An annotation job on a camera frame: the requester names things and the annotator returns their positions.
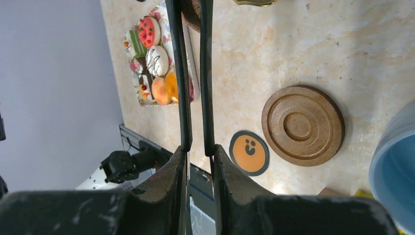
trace floral tray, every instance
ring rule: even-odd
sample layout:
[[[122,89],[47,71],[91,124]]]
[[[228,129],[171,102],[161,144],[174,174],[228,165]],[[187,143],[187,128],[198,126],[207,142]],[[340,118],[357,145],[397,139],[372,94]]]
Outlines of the floral tray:
[[[168,16],[167,16],[167,9],[166,9],[166,3],[162,1],[159,5],[154,7],[147,16],[154,17],[157,22],[160,25],[161,29],[161,40],[159,46],[162,46],[168,55],[169,60],[169,69],[168,72],[175,71],[175,63],[174,63],[174,53],[173,53],[173,45],[171,42],[171,33],[170,33],[170,25],[168,22]],[[138,30],[140,22],[138,21],[136,25],[132,27],[131,30]],[[128,34],[130,32],[127,32],[124,36],[124,40],[127,40]],[[199,97],[199,82],[197,79],[196,74],[196,68],[195,63],[193,60],[193,52],[189,37],[189,31],[187,28],[187,25],[183,24],[183,33],[184,33],[184,41],[186,45],[186,55],[187,55],[187,67],[188,67],[188,74],[189,74],[189,93],[190,93],[190,101],[193,101],[194,99]],[[139,95],[139,87],[140,83],[142,82],[142,79],[140,80],[140,73],[139,71],[139,63],[135,58],[131,58],[129,56],[129,63],[130,63],[130,69],[133,72],[133,82],[134,82],[134,88],[137,94],[138,102],[141,106],[153,106],[153,105],[159,105],[154,99],[148,99],[143,100]]]

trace decorated cookie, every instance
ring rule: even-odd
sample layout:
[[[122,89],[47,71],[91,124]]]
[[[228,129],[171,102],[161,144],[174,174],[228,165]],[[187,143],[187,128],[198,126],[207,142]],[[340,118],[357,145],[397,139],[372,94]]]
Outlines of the decorated cookie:
[[[152,100],[152,90],[154,76],[147,69],[144,58],[135,60],[139,64],[138,73],[138,94],[143,101]]]
[[[156,77],[153,81],[152,89],[153,97],[159,105],[166,105],[171,102],[166,89],[164,87],[164,78]]]
[[[157,46],[160,43],[160,25],[153,17],[147,16],[140,20],[138,34],[140,41],[147,48]]]
[[[147,54],[147,48],[140,42],[137,30],[130,30],[125,34],[124,46],[130,60],[145,57]]]
[[[145,56],[147,69],[153,76],[166,75],[169,64],[167,52],[161,46],[152,46]]]
[[[164,80],[164,87],[170,99],[174,103],[179,103],[179,90],[177,89],[177,78],[175,72],[169,72]]]

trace blue bowl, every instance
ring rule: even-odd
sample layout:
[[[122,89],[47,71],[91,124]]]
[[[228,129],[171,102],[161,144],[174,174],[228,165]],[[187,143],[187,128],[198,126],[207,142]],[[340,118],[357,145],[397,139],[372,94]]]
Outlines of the blue bowl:
[[[415,102],[392,118],[369,170],[373,196],[395,223],[415,234]]]

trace wooden coaster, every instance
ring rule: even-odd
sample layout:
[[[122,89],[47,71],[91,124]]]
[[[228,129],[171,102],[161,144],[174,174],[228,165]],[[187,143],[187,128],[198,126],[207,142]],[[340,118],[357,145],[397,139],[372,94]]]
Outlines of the wooden coaster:
[[[345,122],[334,101],[315,88],[292,86],[275,92],[262,111],[262,130],[284,160],[320,165],[342,146]]]
[[[232,162],[249,176],[264,173],[270,164],[267,144],[250,131],[238,131],[233,135],[229,155]]]

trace brown object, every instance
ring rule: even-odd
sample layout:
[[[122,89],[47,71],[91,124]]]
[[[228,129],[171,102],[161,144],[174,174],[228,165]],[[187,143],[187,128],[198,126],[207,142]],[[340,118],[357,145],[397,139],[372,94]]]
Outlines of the brown object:
[[[334,101],[315,88],[292,86],[275,92],[262,111],[262,130],[284,160],[320,165],[342,146],[345,122]]]
[[[164,88],[164,78],[156,77],[151,86],[151,90],[153,91],[154,99],[159,105],[166,105],[171,102],[170,97]]]
[[[234,0],[238,5],[269,6],[277,0]]]
[[[319,193],[318,196],[345,196],[345,195],[339,192],[336,192],[332,189],[329,189],[329,188],[323,188],[323,190]]]
[[[200,33],[199,0],[181,0],[183,22]]]

